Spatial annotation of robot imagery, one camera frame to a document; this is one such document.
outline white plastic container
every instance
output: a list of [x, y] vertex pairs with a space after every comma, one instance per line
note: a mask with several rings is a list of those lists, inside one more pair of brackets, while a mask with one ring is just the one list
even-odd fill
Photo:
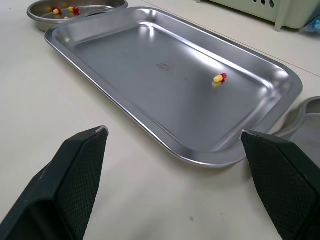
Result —
[[210, 0], [283, 26], [300, 29], [320, 15], [320, 0]]

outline metal plate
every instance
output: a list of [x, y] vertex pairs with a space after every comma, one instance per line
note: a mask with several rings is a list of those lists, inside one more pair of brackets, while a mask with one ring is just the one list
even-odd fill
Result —
[[[60, 14], [53, 14], [54, 8], [61, 8]], [[77, 7], [79, 12], [70, 12], [68, 7]], [[40, 0], [31, 4], [26, 14], [35, 21], [41, 31], [47, 31], [56, 24], [73, 18], [87, 17], [99, 12], [109, 12], [128, 7], [126, 0]]]
[[63, 23], [45, 38], [166, 149], [205, 167], [244, 159], [241, 130], [267, 133], [302, 91], [284, 65], [153, 8]]
[[295, 143], [320, 168], [320, 96], [307, 99], [291, 112], [274, 135]]

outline metal bowl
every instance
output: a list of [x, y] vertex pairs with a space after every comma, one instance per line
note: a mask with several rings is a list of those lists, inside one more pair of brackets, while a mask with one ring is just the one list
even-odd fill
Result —
[[320, 96], [307, 99], [290, 112], [274, 135], [295, 143], [320, 168]]
[[[57, 7], [62, 11], [61, 14], [55, 15], [53, 10]], [[70, 12], [68, 7], [79, 8], [79, 13]], [[30, 5], [26, 14], [35, 21], [38, 29], [45, 32], [54, 25], [73, 18], [88, 17], [127, 7], [126, 0], [41, 0]]]

